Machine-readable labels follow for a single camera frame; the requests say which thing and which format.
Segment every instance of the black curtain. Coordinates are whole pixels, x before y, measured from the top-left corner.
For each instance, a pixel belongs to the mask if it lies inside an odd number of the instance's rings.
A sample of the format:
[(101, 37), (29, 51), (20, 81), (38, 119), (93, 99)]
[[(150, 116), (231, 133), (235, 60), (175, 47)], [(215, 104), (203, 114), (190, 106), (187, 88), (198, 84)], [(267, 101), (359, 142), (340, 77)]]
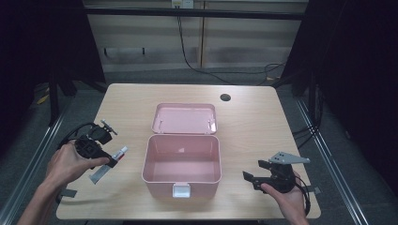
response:
[(38, 9), (82, 7), (81, 0), (1, 0), (0, 5), (0, 147), (4, 152), (38, 83), (47, 83), (53, 74), (68, 91), (72, 80), (104, 83), (105, 79), (87, 16)]
[(283, 76), (306, 71), (293, 79), (299, 95), (314, 75), (331, 110), (398, 194), (398, 2), (310, 1), (307, 12)]

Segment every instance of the wire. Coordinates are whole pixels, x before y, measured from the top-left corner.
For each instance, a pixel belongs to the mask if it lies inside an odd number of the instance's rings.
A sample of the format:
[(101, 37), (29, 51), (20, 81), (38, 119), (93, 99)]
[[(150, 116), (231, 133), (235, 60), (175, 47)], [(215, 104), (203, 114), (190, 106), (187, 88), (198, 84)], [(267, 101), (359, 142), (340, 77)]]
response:
[[(231, 84), (231, 85), (237, 85), (237, 84), (236, 83), (232, 83), (232, 82), (228, 82), (227, 80), (224, 80), (224, 79), (220, 78), (219, 76), (217, 76), (215, 74), (231, 74), (231, 73), (232, 74), (262, 74), (262, 73), (265, 73), (266, 74), (266, 78), (262, 82), (257, 84), (257, 86), (259, 86), (259, 85), (265, 83), (268, 80), (268, 73), (269, 72), (271, 72), (272, 70), (274, 70), (274, 69), (276, 69), (278, 67), (281, 67), (281, 66), (285, 65), (285, 62), (284, 63), (280, 63), (280, 64), (275, 64), (275, 63), (268, 64), (268, 65), (265, 66), (264, 71), (260, 71), (260, 72), (239, 72), (239, 71), (234, 71), (234, 72), (206, 72), (206, 71), (203, 71), (203, 70), (199, 70), (199, 69), (193, 68), (191, 66), (191, 64), (188, 62), (187, 55), (185, 53), (184, 37), (182, 35), (181, 17), (177, 17), (177, 22), (178, 22), (179, 38), (180, 38), (180, 41), (181, 41), (181, 49), (182, 49), (182, 54), (184, 55), (185, 63), (187, 64), (187, 66), (190, 69), (192, 69), (192, 70), (194, 70), (194, 71), (196, 71), (198, 73), (202, 73), (202, 74), (206, 74), (206, 75), (212, 76), (212, 77), (214, 77), (214, 78), (216, 78), (216, 79), (218, 79), (218, 80), (220, 80), (220, 81), (222, 81), (224, 83), (228, 83), (228, 84)], [(270, 66), (276, 66), (276, 67), (267, 70), (267, 68), (270, 67)]]
[[(324, 107), (324, 101), (325, 98), (322, 95), (321, 91), (319, 90), (319, 88), (317, 88), (317, 106), (318, 106), (318, 114), (317, 114), (317, 118), (316, 121), (309, 127), (304, 127), (298, 131), (292, 132), (293, 136), (296, 136), (302, 132), (311, 132), (311, 136), (306, 139), (304, 142), (302, 142), (299, 146), (298, 149), (300, 149), (305, 143), (307, 143), (317, 132), (319, 132), (319, 129), (321, 127), (321, 122), (322, 122), (322, 116), (323, 116), (323, 107)], [(307, 136), (308, 134), (302, 135), (300, 137), (295, 138), (295, 140), (298, 140), (300, 138), (303, 138), (305, 136)]]
[(70, 137), (72, 134), (74, 134), (74, 136), (76, 137), (77, 134), (79, 133), (79, 130), (80, 130), (81, 128), (83, 128), (83, 127), (86, 127), (86, 126), (94, 127), (94, 126), (96, 126), (96, 124), (89, 122), (89, 123), (85, 123), (85, 124), (79, 125), (79, 126), (76, 127), (75, 129), (73, 129), (69, 134), (67, 134), (67, 136), (65, 136), (65, 138), (58, 144), (58, 148), (57, 148), (57, 149), (60, 149), (61, 146), (62, 146), (63, 144), (69, 142), (69, 141), (70, 141), (69, 137)]
[(302, 195), (304, 196), (305, 199), (305, 215), (308, 215), (310, 213), (310, 209), (311, 209), (311, 201), (310, 201), (310, 191), (308, 190), (308, 186), (305, 184), (305, 182), (299, 178), (298, 176), (296, 176), (296, 178), (298, 180), (300, 180), (302, 182), (302, 184), (305, 186), (305, 190), (304, 188), (302, 188), (301, 185), (299, 185), (297, 182), (295, 182), (295, 186), (301, 190)]

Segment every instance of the cable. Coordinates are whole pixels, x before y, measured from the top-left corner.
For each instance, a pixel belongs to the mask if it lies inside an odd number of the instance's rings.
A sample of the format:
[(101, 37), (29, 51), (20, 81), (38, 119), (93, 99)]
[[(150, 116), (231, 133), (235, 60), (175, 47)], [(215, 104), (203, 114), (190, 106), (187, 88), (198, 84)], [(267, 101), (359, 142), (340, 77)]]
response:
[(83, 127), (86, 127), (86, 126), (94, 127), (94, 126), (96, 126), (96, 124), (90, 122), (90, 123), (85, 123), (85, 124), (79, 125), (79, 126), (76, 127), (75, 129), (73, 129), (69, 134), (67, 134), (67, 136), (65, 136), (65, 138), (58, 144), (58, 148), (57, 148), (57, 149), (60, 149), (62, 145), (64, 145), (65, 143), (69, 142), (69, 141), (70, 141), (69, 137), (70, 137), (72, 134), (74, 134), (75, 136), (77, 136), (79, 130), (80, 130), (81, 128), (83, 128)]
[[(199, 72), (199, 73), (202, 73), (202, 74), (206, 74), (206, 75), (210, 75), (210, 76), (212, 76), (212, 77), (214, 77), (214, 78), (216, 78), (216, 79), (218, 79), (218, 80), (220, 80), (220, 81), (222, 81), (222, 82), (224, 82), (224, 83), (228, 83), (228, 84), (231, 84), (231, 85), (237, 85), (237, 84), (236, 84), (236, 83), (232, 83), (232, 82), (228, 82), (227, 80), (224, 80), (224, 79), (220, 78), (219, 76), (216, 76), (215, 74), (231, 74), (231, 73), (235, 73), (235, 74), (261, 74), (261, 73), (265, 73), (265, 74), (266, 74), (266, 78), (265, 78), (262, 82), (260, 82), (259, 84), (257, 84), (257, 86), (259, 86), (259, 85), (261, 85), (261, 84), (263, 84), (264, 82), (267, 81), (268, 72), (271, 72), (272, 70), (274, 70), (274, 69), (276, 69), (276, 68), (278, 68), (278, 67), (281, 67), (281, 66), (284, 66), (284, 65), (285, 65), (285, 63), (280, 63), (280, 64), (275, 64), (275, 63), (273, 63), (273, 64), (268, 64), (268, 65), (265, 66), (264, 71), (260, 71), (260, 72), (236, 72), (236, 71), (235, 71), (235, 72), (206, 72), (206, 71), (203, 71), (203, 70), (199, 70), (199, 69), (193, 68), (193, 67), (191, 66), (191, 64), (188, 62), (188, 60), (187, 60), (187, 55), (186, 55), (186, 53), (185, 53), (184, 38), (183, 38), (183, 35), (182, 35), (181, 17), (177, 17), (177, 22), (178, 22), (179, 38), (180, 38), (180, 41), (181, 41), (182, 54), (183, 54), (183, 56), (184, 56), (185, 63), (186, 63), (187, 66), (188, 66), (190, 69), (192, 69), (193, 71), (196, 71), (196, 72)], [(270, 66), (276, 66), (276, 67), (267, 70), (267, 68), (270, 67)]]
[[(322, 122), (322, 116), (323, 116), (323, 106), (324, 106), (324, 96), (322, 95), (321, 91), (319, 90), (319, 88), (317, 88), (317, 105), (318, 105), (318, 115), (317, 115), (317, 119), (316, 121), (310, 126), (310, 127), (304, 127), (298, 131), (292, 132), (293, 136), (296, 136), (302, 132), (307, 132), (307, 131), (311, 131), (311, 136), (306, 139), (304, 142), (302, 142), (299, 146), (298, 149), (300, 149), (305, 143), (307, 143), (315, 134), (316, 132), (319, 132), (319, 128), (321, 126), (321, 122)], [(300, 138), (303, 138), (307, 136), (307, 134), (302, 135), (298, 138), (295, 138), (295, 140), (298, 140)]]
[(301, 185), (299, 185), (297, 182), (295, 182), (295, 186), (301, 190), (302, 195), (304, 196), (304, 200), (305, 200), (305, 215), (307, 216), (310, 213), (310, 209), (311, 209), (311, 201), (310, 201), (310, 191), (308, 190), (308, 186), (304, 183), (304, 181), (297, 177), (296, 178), (298, 180), (300, 180), (302, 182), (302, 184), (305, 186), (305, 190), (304, 188), (302, 188)]
[(297, 71), (293, 72), (290, 76), (284, 77), (284, 78), (278, 80), (277, 82), (273, 83), (271, 86), (276, 89), (276, 88), (278, 88), (278, 87), (280, 87), (280, 86), (282, 86), (282, 85), (284, 85), (286, 83), (289, 83), (291, 80), (293, 80), (294, 78), (296, 78), (297, 76), (299, 76), (303, 72), (304, 72), (304, 69), (297, 70)]

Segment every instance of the box latch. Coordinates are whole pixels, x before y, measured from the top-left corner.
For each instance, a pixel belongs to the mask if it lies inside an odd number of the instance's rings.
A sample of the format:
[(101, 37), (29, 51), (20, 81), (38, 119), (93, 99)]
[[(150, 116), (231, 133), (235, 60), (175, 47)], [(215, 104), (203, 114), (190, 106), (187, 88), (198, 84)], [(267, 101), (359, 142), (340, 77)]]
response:
[(191, 186), (188, 183), (173, 184), (173, 198), (190, 198)]

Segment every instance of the table top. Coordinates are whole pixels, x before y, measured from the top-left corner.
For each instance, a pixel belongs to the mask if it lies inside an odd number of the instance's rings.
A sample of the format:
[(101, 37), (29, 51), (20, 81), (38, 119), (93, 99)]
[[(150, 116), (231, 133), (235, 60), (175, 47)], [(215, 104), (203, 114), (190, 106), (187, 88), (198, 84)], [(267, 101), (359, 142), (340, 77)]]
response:
[[(221, 100), (221, 95), (231, 97)], [(151, 125), (160, 103), (209, 103), (216, 108), (220, 140), (222, 180), (213, 198), (153, 198), (142, 177), (147, 142), (154, 133)], [(282, 105), (272, 87), (126, 84), (109, 86), (95, 119), (105, 119), (118, 135), (103, 145), (110, 155), (123, 146), (130, 150), (96, 185), (88, 170), (68, 185), (77, 190), (74, 198), (64, 197), (57, 209), (61, 219), (266, 219), (283, 218), (278, 204), (267, 194), (253, 190), (242, 171), (270, 176), (257, 160), (280, 151), (299, 156)], [(302, 164), (294, 164), (303, 181), (310, 185)], [(318, 218), (320, 209), (311, 193), (308, 218)]]

